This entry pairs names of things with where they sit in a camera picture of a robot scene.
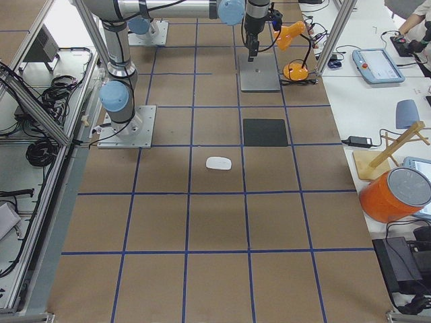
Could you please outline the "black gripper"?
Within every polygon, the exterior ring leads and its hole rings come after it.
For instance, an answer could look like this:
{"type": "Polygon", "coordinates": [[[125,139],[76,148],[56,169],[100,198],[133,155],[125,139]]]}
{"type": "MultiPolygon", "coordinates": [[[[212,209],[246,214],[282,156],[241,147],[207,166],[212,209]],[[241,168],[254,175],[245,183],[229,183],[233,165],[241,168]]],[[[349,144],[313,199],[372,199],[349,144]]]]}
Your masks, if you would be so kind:
{"type": "Polygon", "coordinates": [[[258,55],[259,34],[263,31],[267,18],[268,13],[266,13],[263,17],[254,17],[248,13],[245,15],[244,45],[248,49],[248,62],[253,62],[254,58],[258,55]]]}

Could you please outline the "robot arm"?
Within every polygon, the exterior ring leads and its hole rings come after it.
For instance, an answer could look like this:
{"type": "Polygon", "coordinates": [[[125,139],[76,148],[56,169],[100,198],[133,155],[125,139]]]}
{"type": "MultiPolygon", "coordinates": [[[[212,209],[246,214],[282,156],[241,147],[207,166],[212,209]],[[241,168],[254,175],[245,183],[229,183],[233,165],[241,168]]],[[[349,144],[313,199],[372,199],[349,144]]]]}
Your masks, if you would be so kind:
{"type": "Polygon", "coordinates": [[[109,81],[100,92],[115,135],[136,135],[143,127],[135,104],[136,68],[131,60],[128,31],[143,34],[143,25],[154,18],[208,18],[235,26],[242,24],[248,61],[259,53],[259,34],[274,18],[269,1],[85,1],[104,29],[108,53],[109,81]]]}

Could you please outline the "person hand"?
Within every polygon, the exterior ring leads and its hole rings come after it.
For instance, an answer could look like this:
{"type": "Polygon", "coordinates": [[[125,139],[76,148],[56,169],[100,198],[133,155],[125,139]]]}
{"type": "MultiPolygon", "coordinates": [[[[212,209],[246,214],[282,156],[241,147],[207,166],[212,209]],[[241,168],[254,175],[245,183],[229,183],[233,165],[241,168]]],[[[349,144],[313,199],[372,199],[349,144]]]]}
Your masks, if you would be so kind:
{"type": "Polygon", "coordinates": [[[414,22],[410,22],[408,20],[405,20],[404,23],[399,27],[399,32],[401,34],[408,33],[413,27],[415,26],[414,22]]]}

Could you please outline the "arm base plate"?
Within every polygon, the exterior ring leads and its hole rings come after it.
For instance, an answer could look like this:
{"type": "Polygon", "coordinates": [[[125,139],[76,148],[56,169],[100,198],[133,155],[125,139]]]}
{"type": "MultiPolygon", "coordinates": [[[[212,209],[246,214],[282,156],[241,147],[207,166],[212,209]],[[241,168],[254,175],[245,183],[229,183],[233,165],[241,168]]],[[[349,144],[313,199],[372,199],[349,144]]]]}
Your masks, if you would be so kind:
{"type": "Polygon", "coordinates": [[[114,123],[101,130],[99,141],[96,143],[99,149],[149,149],[152,146],[154,123],[157,106],[138,106],[135,116],[127,127],[119,134],[122,127],[114,123]]]}
{"type": "Polygon", "coordinates": [[[165,46],[168,21],[137,18],[127,22],[130,46],[165,46]]]}

